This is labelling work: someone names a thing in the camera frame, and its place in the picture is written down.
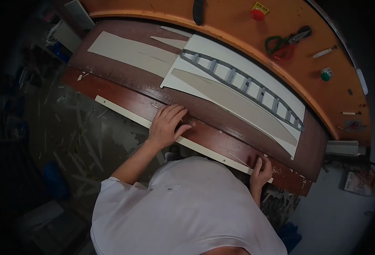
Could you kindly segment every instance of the green scissors handle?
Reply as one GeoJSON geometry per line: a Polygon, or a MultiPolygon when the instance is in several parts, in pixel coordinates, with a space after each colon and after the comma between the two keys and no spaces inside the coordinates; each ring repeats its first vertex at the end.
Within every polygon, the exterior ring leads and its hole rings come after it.
{"type": "Polygon", "coordinates": [[[283,44],[283,43],[288,43],[288,41],[289,41],[289,38],[282,38],[281,36],[271,36],[271,37],[268,37],[266,40],[265,40],[265,50],[267,51],[267,52],[269,52],[270,54],[273,54],[274,52],[276,52],[278,49],[280,49],[280,47],[281,47],[281,45],[283,44]],[[269,48],[268,48],[268,43],[270,42],[270,41],[272,41],[272,40],[278,40],[278,43],[275,45],[275,47],[272,49],[272,50],[270,50],[269,48]]]}

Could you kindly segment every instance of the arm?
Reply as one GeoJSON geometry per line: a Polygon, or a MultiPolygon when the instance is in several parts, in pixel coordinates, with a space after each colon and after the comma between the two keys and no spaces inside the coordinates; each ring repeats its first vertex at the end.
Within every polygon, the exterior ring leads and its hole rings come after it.
{"type": "Polygon", "coordinates": [[[262,186],[272,177],[271,161],[264,156],[257,159],[256,167],[250,177],[250,193],[255,203],[260,207],[262,186]]]}
{"type": "Polygon", "coordinates": [[[149,138],[111,176],[134,185],[156,154],[164,147],[174,143],[183,132],[191,128],[190,125],[181,125],[178,130],[175,130],[186,113],[187,109],[180,105],[170,105],[160,108],[149,129],[149,138]]]}

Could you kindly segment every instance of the black tool handle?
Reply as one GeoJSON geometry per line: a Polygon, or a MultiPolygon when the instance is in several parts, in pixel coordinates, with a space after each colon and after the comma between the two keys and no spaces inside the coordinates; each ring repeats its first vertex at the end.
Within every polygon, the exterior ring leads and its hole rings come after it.
{"type": "Polygon", "coordinates": [[[203,24],[204,3],[205,3],[205,0],[194,0],[194,3],[193,3],[193,20],[198,26],[201,26],[203,24]]]}

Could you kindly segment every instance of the yellow label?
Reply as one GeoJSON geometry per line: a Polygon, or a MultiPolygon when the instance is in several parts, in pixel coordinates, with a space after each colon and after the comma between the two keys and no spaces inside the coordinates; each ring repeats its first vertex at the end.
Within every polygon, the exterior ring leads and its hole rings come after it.
{"type": "Polygon", "coordinates": [[[251,10],[258,9],[261,10],[264,15],[269,11],[268,8],[266,8],[264,5],[260,4],[259,2],[256,2],[256,4],[251,8],[251,10]]]}

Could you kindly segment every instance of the fingers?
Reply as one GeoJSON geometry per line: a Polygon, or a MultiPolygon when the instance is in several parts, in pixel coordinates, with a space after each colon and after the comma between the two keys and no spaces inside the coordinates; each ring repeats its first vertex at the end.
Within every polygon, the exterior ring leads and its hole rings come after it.
{"type": "Polygon", "coordinates": [[[176,127],[177,124],[180,122],[180,120],[187,114],[187,109],[183,109],[180,112],[178,112],[171,120],[170,125],[176,127]]]}
{"type": "Polygon", "coordinates": [[[181,125],[178,130],[176,131],[175,133],[175,141],[188,129],[190,129],[191,126],[190,125],[181,125]]]}
{"type": "Polygon", "coordinates": [[[157,119],[160,117],[160,115],[162,114],[163,110],[166,109],[169,105],[165,105],[164,107],[161,107],[157,112],[156,112],[156,115],[154,117],[154,119],[157,119]]]}
{"type": "Polygon", "coordinates": [[[260,173],[261,167],[262,167],[262,159],[261,157],[258,157],[256,167],[254,168],[256,176],[258,176],[258,174],[260,173]]]}
{"type": "Polygon", "coordinates": [[[176,108],[176,107],[178,107],[178,106],[179,106],[179,105],[168,105],[168,107],[166,107],[166,108],[162,111],[160,117],[161,117],[162,119],[164,119],[164,118],[167,116],[167,114],[168,114],[171,110],[173,110],[174,108],[176,108]]]}
{"type": "Polygon", "coordinates": [[[271,170],[271,161],[265,156],[261,156],[261,158],[262,158],[262,161],[264,162],[264,171],[271,170]]]}
{"type": "Polygon", "coordinates": [[[164,115],[164,120],[170,122],[173,117],[175,117],[181,110],[183,110],[185,107],[184,106],[181,106],[181,105],[178,105],[176,107],[174,107],[173,109],[171,109],[166,115],[164,115]]]}

